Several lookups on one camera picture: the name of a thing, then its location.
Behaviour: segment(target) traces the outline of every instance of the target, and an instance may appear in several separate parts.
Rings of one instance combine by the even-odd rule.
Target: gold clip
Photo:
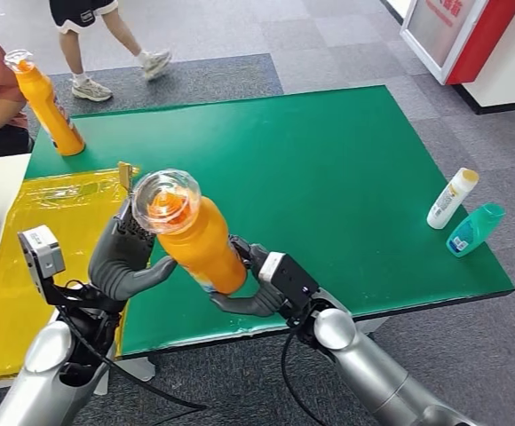
[[[128,194],[133,191],[133,175],[135,170],[127,162],[119,162],[117,168],[119,170],[119,184],[125,188]]]

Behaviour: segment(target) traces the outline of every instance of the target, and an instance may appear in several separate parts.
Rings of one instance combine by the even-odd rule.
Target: black cable
[[[84,283],[80,281],[80,280],[67,280],[67,281],[66,281],[66,284],[64,285],[64,287],[67,288],[69,284],[71,284],[73,282],[77,282],[78,284],[80,284],[81,286],[84,285]]]
[[[187,411],[187,412],[181,413],[181,414],[174,414],[174,415],[172,415],[169,418],[165,419],[162,422],[166,422],[166,421],[171,420],[171,419],[177,419],[178,417],[182,417],[184,415],[196,413],[198,411],[202,411],[202,410],[205,410],[208,408],[208,406],[205,406],[202,404],[196,404],[194,402],[189,402],[189,401],[185,401],[184,399],[174,397],[171,394],[168,394],[168,393],[162,391],[160,389],[157,389],[157,388],[155,388],[153,386],[151,386],[150,384],[147,384],[147,383],[142,382],[141,380],[138,379],[137,377],[135,377],[134,375],[128,373],[127,371],[119,367],[118,364],[116,364],[115,362],[112,361],[111,359],[109,359],[104,355],[102,355],[102,354],[96,351],[95,348],[94,348],[85,337],[84,337],[84,335],[82,335],[80,332],[80,330],[79,330],[78,327],[76,327],[76,324],[74,324],[74,322],[68,316],[68,314],[64,310],[64,308],[63,306],[57,306],[57,309],[58,310],[58,314],[61,316],[61,318],[62,318],[64,321],[65,321],[67,323],[67,325],[68,325],[68,327],[70,328],[70,331],[74,333],[74,335],[76,335],[76,337],[77,337],[78,340],[79,340],[82,344],[85,346],[88,351],[94,354],[94,356],[95,356],[96,358],[98,358],[101,361],[104,362],[105,364],[117,371],[119,374],[122,375],[123,377],[125,377],[126,379],[128,379],[133,383],[135,383],[138,386],[141,386],[141,388],[144,388],[147,391],[154,393],[155,395],[157,395],[159,397],[164,398],[164,399],[166,399],[168,401],[170,401],[170,402],[172,402],[174,404],[178,404],[179,406],[186,406],[188,408],[193,408],[192,410]]]
[[[285,341],[285,345],[283,346],[283,351],[281,352],[281,374],[283,376],[283,380],[285,382],[285,385],[287,386],[287,389],[289,390],[289,393],[293,397],[293,399],[295,400],[295,402],[297,403],[303,411],[307,413],[309,417],[311,419],[319,423],[320,426],[327,426],[326,423],[318,419],[316,415],[314,415],[312,411],[308,409],[307,406],[305,405],[301,398],[299,398],[298,395],[297,395],[297,392],[295,392],[294,389],[293,389],[293,386],[291,385],[289,382],[289,376],[287,375],[287,369],[285,367],[285,361],[287,359],[287,351],[289,349],[289,345],[291,344],[291,341],[293,340],[293,337],[295,336],[297,331],[298,330],[298,327],[294,327],[291,329],[289,333],[289,335],[287,336],[287,340]]]

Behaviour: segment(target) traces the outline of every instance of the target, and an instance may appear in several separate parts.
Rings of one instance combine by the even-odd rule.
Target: bottle cap
[[[506,214],[504,209],[494,202],[488,202],[486,204],[482,204],[480,207],[480,209],[486,213],[487,215],[486,219],[488,222],[499,222]]]
[[[24,74],[33,70],[34,61],[31,52],[17,49],[5,55],[5,65],[12,69],[16,74]]]
[[[191,225],[199,212],[201,190],[186,171],[150,173],[134,188],[133,216],[151,233],[175,233]]]
[[[470,193],[479,182],[479,174],[474,170],[462,167],[453,179],[455,185]]]

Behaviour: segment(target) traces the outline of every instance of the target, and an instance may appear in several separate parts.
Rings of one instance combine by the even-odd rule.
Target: black shorts
[[[97,15],[105,15],[117,8],[117,0],[49,0],[52,18],[58,31],[66,34],[70,29],[76,33],[89,27]]]

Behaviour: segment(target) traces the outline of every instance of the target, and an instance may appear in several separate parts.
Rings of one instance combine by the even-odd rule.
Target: sneaker
[[[107,87],[88,78],[82,84],[72,82],[72,94],[79,99],[90,99],[94,102],[102,102],[111,98],[113,94]]]
[[[167,65],[171,62],[172,54],[171,51],[162,51],[161,53],[149,53],[145,63],[143,65],[143,71],[145,73],[145,79],[148,82],[159,78],[165,73]]]

